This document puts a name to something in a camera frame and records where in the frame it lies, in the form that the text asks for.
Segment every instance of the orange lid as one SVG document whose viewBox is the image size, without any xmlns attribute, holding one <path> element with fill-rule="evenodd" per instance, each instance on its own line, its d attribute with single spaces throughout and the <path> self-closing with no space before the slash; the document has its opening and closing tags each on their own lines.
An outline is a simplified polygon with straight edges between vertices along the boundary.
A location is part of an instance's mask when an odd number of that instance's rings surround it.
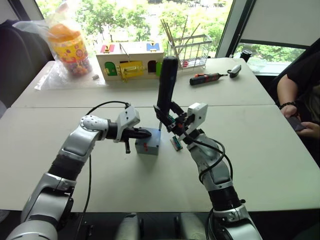
<svg viewBox="0 0 320 240">
<path fill-rule="evenodd" d="M 59 23 L 49 29 L 48 39 L 51 42 L 62 43 L 73 40 L 80 36 L 80 31 L 74 31 L 67 26 Z"/>
</svg>

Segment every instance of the green door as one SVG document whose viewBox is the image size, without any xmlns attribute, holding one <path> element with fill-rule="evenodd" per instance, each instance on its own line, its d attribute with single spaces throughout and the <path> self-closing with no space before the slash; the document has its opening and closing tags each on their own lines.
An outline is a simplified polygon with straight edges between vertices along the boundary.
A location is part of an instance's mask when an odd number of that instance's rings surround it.
<svg viewBox="0 0 320 240">
<path fill-rule="evenodd" d="M 106 61 L 104 63 L 105 71 L 108 74 L 108 76 L 117 76 L 117 70 L 116 66 L 113 62 Z"/>
</svg>

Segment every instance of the toy house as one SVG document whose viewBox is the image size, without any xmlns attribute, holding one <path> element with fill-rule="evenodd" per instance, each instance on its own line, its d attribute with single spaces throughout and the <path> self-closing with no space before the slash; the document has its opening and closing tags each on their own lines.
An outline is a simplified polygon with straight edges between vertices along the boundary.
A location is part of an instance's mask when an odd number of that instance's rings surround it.
<svg viewBox="0 0 320 240">
<path fill-rule="evenodd" d="M 106 81 L 154 79 L 160 75 L 164 50 L 160 43 L 150 41 L 114 42 L 102 45 L 96 58 Z"/>
</svg>

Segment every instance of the black chair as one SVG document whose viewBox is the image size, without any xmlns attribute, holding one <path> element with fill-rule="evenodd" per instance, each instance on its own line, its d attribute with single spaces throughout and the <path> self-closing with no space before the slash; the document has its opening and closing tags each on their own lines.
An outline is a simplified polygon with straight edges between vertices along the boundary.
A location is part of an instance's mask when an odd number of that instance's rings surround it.
<svg viewBox="0 0 320 240">
<path fill-rule="evenodd" d="M 7 20 L 0 25 L 0 101 L 9 108 L 42 67 L 54 60 L 37 34 L 20 31 Z"/>
</svg>

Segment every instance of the small gray block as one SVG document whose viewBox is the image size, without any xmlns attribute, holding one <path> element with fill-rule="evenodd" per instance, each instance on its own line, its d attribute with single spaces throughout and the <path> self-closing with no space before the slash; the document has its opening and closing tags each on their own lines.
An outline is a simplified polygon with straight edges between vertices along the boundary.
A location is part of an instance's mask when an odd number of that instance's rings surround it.
<svg viewBox="0 0 320 240">
<path fill-rule="evenodd" d="M 144 127 L 143 129 L 148 130 L 151 133 L 151 137 L 135 140 L 136 152 L 138 154 L 158 155 L 161 130 L 147 127 Z"/>
<path fill-rule="evenodd" d="M 99 78 L 99 75 L 98 74 L 95 74 L 92 76 L 92 80 L 97 80 Z"/>
</svg>

